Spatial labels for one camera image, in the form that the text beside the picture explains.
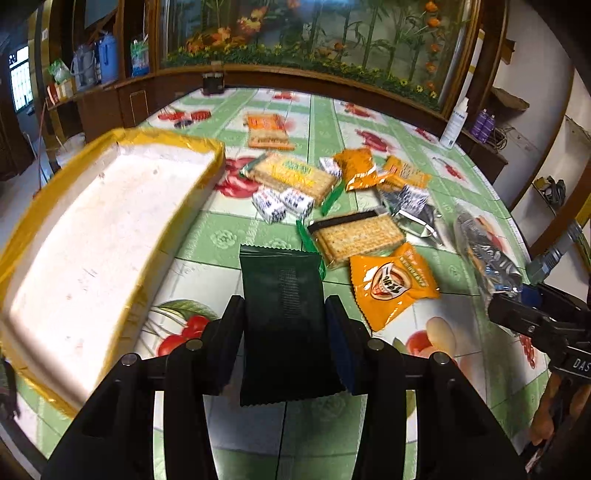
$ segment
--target plastic bottle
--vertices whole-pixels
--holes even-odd
[[[468,116],[468,98],[465,97],[459,105],[454,108],[447,127],[439,140],[439,143],[451,150],[456,143],[458,136],[462,131],[466,118]]]
[[[495,123],[496,121],[494,115],[490,115],[489,117],[487,117],[486,122],[484,122],[482,130],[480,131],[477,137],[479,142],[486,143],[488,137],[491,136],[492,131],[495,129]]]
[[[484,127],[484,122],[486,122],[487,118],[488,114],[486,113],[485,108],[478,114],[478,117],[476,117],[476,121],[474,122],[474,126],[470,130],[470,133],[473,137],[478,138],[478,134],[480,134],[480,132],[482,131],[482,127]]]

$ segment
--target white foam box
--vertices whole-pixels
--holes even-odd
[[[114,130],[72,159],[17,226],[0,258],[2,346],[67,414],[133,351],[224,163],[215,140]]]

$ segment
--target yellow snack wrapper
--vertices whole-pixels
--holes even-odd
[[[378,169],[368,148],[345,149],[334,157],[343,171],[345,190],[368,189],[378,184]]]
[[[425,259],[407,243],[391,257],[350,258],[357,305],[374,332],[383,329],[418,299],[439,298]]]
[[[431,175],[394,156],[388,157],[384,170],[388,175],[380,182],[382,190],[401,190],[405,185],[425,189],[431,180]]]

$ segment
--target food package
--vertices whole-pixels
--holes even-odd
[[[417,216],[429,200],[429,192],[427,190],[419,189],[412,185],[405,185],[399,192],[382,190],[381,186],[378,186],[378,193],[384,206],[393,215],[396,215],[399,210],[404,210],[411,215]]]
[[[405,232],[419,238],[428,238],[442,247],[444,243],[436,225],[436,219],[440,217],[441,213],[433,205],[425,205],[417,216],[400,210],[394,218],[398,226]]]
[[[404,242],[404,234],[383,207],[312,222],[307,233],[328,268],[345,265],[353,255],[392,251]]]
[[[273,148],[294,150],[295,145],[285,130],[285,118],[277,113],[248,113],[248,146],[251,148]]]
[[[374,332],[418,299],[436,299],[439,289],[425,259],[409,243],[391,257],[354,256],[351,282],[357,305]]]
[[[431,180],[431,175],[394,156],[388,157],[384,170],[389,173],[380,182],[380,188],[384,190],[401,190],[405,185],[425,189]]]
[[[318,163],[320,164],[320,168],[322,168],[327,174],[338,178],[343,176],[343,171],[332,157],[320,157]]]
[[[517,297],[522,290],[521,273],[496,246],[482,224],[470,212],[456,205],[454,223],[457,250],[472,264],[485,306],[495,293]]]
[[[375,187],[378,182],[378,168],[368,148],[345,149],[334,156],[334,160],[343,173],[345,190]]]
[[[278,195],[281,203],[300,219],[306,218],[312,213],[314,199],[296,189],[287,189]]]
[[[444,244],[436,224],[436,219],[441,218],[441,214],[427,203],[428,191],[405,185],[400,192],[385,192],[380,189],[378,192],[382,203],[394,215],[402,230],[419,238],[428,238],[436,245]]]
[[[260,189],[252,194],[252,203],[256,211],[268,224],[281,222],[285,219],[287,209],[279,201],[279,192],[271,189]]]
[[[318,253],[240,246],[246,301],[241,405],[333,395]]]
[[[322,204],[339,182],[339,179],[319,168],[277,152],[251,161],[241,173],[278,192],[284,192],[290,187],[299,190],[312,197],[316,206]]]

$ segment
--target blue thermos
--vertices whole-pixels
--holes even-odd
[[[102,83],[113,82],[119,77],[117,40],[108,33],[99,42],[100,77]]]

